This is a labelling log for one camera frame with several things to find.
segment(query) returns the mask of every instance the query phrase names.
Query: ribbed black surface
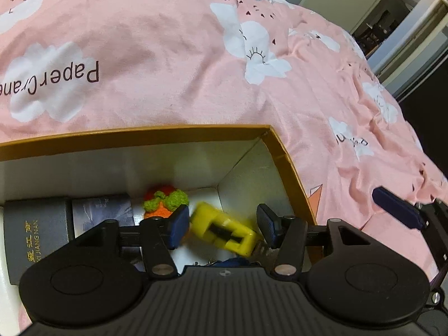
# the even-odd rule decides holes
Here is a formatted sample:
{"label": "ribbed black surface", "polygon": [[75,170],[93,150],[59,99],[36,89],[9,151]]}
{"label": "ribbed black surface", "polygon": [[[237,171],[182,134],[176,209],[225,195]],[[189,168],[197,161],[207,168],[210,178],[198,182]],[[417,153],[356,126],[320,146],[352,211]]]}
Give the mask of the ribbed black surface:
{"label": "ribbed black surface", "polygon": [[153,284],[141,303],[110,323],[83,330],[35,324],[26,336],[358,336],[426,335],[415,324],[395,330],[340,325],[310,305],[294,283],[261,268],[189,267],[180,278]]}

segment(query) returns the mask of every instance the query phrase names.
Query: cardboard box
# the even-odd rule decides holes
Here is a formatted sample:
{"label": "cardboard box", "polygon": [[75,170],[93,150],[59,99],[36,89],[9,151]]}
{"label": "cardboard box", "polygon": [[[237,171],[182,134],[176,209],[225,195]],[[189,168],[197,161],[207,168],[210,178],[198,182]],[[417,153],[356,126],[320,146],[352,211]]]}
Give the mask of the cardboard box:
{"label": "cardboard box", "polygon": [[[280,216],[295,214],[315,224],[291,158],[267,125],[162,126],[39,137],[0,144],[0,161],[0,203],[105,193],[138,199],[150,187],[172,184],[189,194],[191,209],[206,200],[254,229],[259,203]],[[174,250],[179,271],[183,263],[228,256],[204,244],[189,237]],[[7,275],[4,266],[0,271]],[[7,308],[2,302],[0,309]]]}

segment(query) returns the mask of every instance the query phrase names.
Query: blue book cover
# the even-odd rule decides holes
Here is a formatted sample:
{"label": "blue book cover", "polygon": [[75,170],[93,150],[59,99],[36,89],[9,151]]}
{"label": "blue book cover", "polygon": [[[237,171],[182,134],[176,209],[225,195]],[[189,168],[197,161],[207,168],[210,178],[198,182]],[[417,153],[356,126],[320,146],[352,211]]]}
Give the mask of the blue book cover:
{"label": "blue book cover", "polygon": [[[134,226],[131,198],[127,194],[82,198],[72,201],[75,237],[104,220],[118,220],[120,226]],[[140,248],[122,248],[122,258],[136,265],[142,261]]]}

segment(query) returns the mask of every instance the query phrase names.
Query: pink bedspread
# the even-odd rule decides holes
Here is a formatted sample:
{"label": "pink bedspread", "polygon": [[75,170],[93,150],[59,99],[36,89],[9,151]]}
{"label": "pink bedspread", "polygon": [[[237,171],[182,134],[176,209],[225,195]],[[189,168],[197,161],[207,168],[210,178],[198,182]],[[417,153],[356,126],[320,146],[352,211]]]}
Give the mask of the pink bedspread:
{"label": "pink bedspread", "polygon": [[341,28],[285,0],[0,0],[0,141],[174,123],[275,127],[317,221],[340,217],[436,271],[383,185],[447,181]]}

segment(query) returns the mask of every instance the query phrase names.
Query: white cloud print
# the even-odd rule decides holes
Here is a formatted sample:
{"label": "white cloud print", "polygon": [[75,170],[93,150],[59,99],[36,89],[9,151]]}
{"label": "white cloud print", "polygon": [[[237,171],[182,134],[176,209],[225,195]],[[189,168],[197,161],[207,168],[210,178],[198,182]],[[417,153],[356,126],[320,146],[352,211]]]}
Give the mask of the white cloud print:
{"label": "white cloud print", "polygon": [[43,0],[26,0],[0,15],[0,34],[7,32],[21,20],[28,19],[42,5]]}
{"label": "white cloud print", "polygon": [[349,33],[347,33],[344,29],[341,28],[341,30],[342,30],[342,34],[346,38],[346,41],[348,42],[348,44],[351,45],[352,49],[355,51],[355,53],[358,55],[358,57],[365,59],[366,57],[364,56],[364,53],[362,52],[362,50],[359,47],[356,40],[353,39],[353,37]]}
{"label": "white cloud print", "polygon": [[369,82],[364,82],[362,84],[362,88],[370,97],[373,98],[379,110],[381,111],[381,115],[387,123],[395,123],[398,115],[398,110],[394,105],[387,103],[384,97],[381,94],[381,91],[384,90],[384,86],[380,83],[372,84]]}
{"label": "white cloud print", "polygon": [[20,122],[34,120],[44,112],[67,122],[84,105],[87,86],[98,81],[98,61],[84,58],[75,43],[59,48],[32,44],[8,66],[0,95],[10,95],[11,115]]}
{"label": "white cloud print", "polygon": [[330,117],[328,122],[330,123],[338,143],[346,142],[347,145],[353,147],[358,160],[363,155],[373,156],[374,153],[372,149],[369,148],[369,143],[367,140],[354,136],[352,129],[345,122],[339,122],[333,117]]}
{"label": "white cloud print", "polygon": [[337,53],[339,52],[340,45],[336,41],[334,41],[333,38],[323,35],[316,30],[311,30],[310,34],[313,38],[319,39],[322,43],[324,43],[328,49],[333,50]]}
{"label": "white cloud print", "polygon": [[247,82],[259,85],[265,76],[285,78],[291,65],[277,59],[269,50],[271,39],[267,30],[256,21],[240,23],[237,8],[233,5],[212,3],[210,8],[224,28],[225,49],[234,57],[246,60]]}

